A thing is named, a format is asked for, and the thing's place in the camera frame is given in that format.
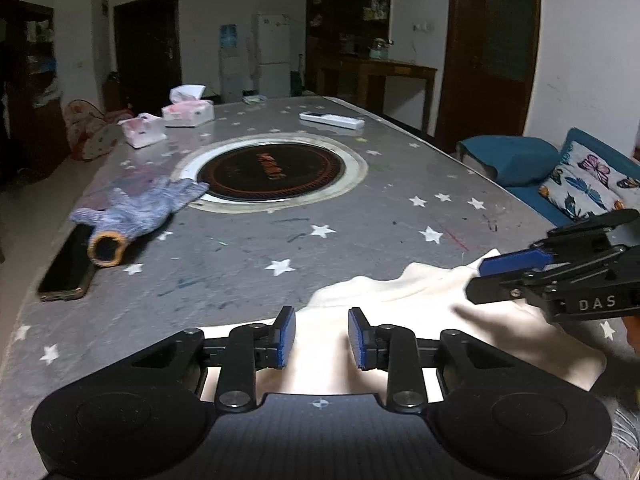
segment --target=white refrigerator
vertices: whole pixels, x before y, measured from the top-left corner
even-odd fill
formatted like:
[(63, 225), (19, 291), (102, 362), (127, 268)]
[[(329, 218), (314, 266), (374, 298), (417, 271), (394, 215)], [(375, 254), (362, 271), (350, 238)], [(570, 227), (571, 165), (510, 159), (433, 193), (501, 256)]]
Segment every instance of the white refrigerator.
[(283, 14), (254, 16), (254, 89), (269, 98), (291, 95), (290, 23)]

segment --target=tissue box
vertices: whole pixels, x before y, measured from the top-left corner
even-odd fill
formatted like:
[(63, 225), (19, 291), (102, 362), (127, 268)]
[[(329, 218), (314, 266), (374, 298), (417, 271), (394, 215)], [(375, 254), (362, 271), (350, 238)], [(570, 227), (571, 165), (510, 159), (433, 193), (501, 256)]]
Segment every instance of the tissue box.
[(164, 124), (170, 128), (178, 126), (200, 126), (214, 119), (211, 101), (182, 101), (162, 109)]
[(138, 117), (120, 121), (118, 124), (122, 126), (127, 142), (134, 148), (144, 148), (166, 139), (162, 117), (140, 114)]

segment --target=metal bolt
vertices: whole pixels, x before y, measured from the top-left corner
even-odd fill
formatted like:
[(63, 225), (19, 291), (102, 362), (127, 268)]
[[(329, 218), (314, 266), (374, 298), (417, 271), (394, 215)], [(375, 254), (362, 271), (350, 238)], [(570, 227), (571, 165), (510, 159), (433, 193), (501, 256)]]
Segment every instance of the metal bolt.
[(398, 406), (402, 406), (404, 408), (414, 408), (415, 406), (420, 406), (420, 404), (424, 402), (424, 397), (418, 392), (405, 390), (404, 392), (394, 394), (394, 402)]
[(220, 402), (229, 408), (241, 408), (246, 406), (250, 400), (251, 397), (240, 390), (231, 390), (220, 395)]

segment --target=black phone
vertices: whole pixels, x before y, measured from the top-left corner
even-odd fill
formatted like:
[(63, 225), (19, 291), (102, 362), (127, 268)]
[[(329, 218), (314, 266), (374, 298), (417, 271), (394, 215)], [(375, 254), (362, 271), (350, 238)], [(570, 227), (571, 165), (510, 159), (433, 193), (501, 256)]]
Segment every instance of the black phone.
[(93, 230), (78, 224), (71, 231), (40, 282), (40, 301), (77, 300), (86, 294), (97, 268), (86, 253)]

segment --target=blue gripper pad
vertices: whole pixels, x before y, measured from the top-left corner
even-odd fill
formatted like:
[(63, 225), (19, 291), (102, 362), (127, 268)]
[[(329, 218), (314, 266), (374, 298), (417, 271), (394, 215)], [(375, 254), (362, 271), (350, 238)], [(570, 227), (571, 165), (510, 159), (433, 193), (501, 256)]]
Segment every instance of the blue gripper pad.
[(289, 361), (289, 354), (293, 341), (296, 338), (296, 313), (292, 309), (287, 319), (280, 329), (280, 340), (278, 341), (278, 368), (284, 368)]
[(544, 269), (554, 262), (552, 254), (542, 249), (525, 249), (516, 253), (501, 254), (493, 258), (486, 258), (480, 263), (480, 276), (491, 276), (519, 269)]
[(351, 351), (353, 352), (353, 358), (356, 361), (356, 366), (360, 370), (365, 370), (366, 351), (364, 348), (364, 336), (360, 329), (353, 310), (349, 310), (349, 341), (351, 343)]

